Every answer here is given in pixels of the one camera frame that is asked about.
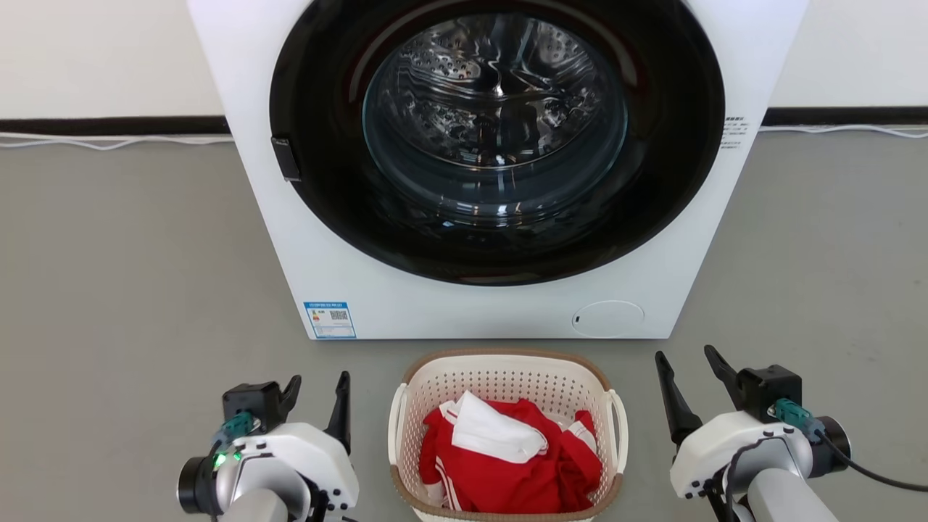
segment red garment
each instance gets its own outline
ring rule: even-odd
[[[529,400],[486,402],[539,430],[548,440],[548,450],[527,463],[509,463],[457,448],[451,444],[454,426],[435,409],[423,421],[429,426],[419,459],[423,484],[443,484],[446,503],[459,511],[545,514],[592,507],[587,495],[599,486],[602,464],[589,445],[595,448],[595,438],[582,439],[581,432],[594,431],[589,411],[578,411],[578,423],[561,431]]]

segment gray floor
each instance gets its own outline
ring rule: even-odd
[[[703,419],[727,411],[706,343],[801,373],[806,406],[844,424],[862,463],[928,482],[926,165],[928,140],[762,137],[670,340],[505,343],[583,354],[624,398],[625,489],[601,519],[713,520],[670,489],[652,369],[664,350]],[[177,472],[204,453],[224,390],[299,372],[291,419],[323,424],[341,369],[354,518],[413,520],[388,476],[393,391],[425,353],[494,344],[309,342],[231,146],[2,150],[0,245],[5,520],[189,520]],[[843,521],[928,512],[928,496],[853,472],[813,487]]]

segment white plastic basket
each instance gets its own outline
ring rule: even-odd
[[[388,448],[396,490],[426,522],[568,522],[592,520],[618,495],[628,457],[628,421],[622,400],[586,359],[533,350],[458,350],[421,359],[406,373],[390,408]],[[576,513],[499,515],[468,513],[427,504],[419,477],[425,416],[466,390],[485,400],[532,400],[542,412],[573,419],[592,413],[602,474],[590,496],[593,507]]]

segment washing machine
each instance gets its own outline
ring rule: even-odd
[[[669,336],[806,3],[188,0],[313,339]]]

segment white cloth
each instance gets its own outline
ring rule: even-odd
[[[503,415],[470,391],[439,407],[454,425],[451,444],[508,463],[527,463],[548,451],[548,440],[530,425]]]

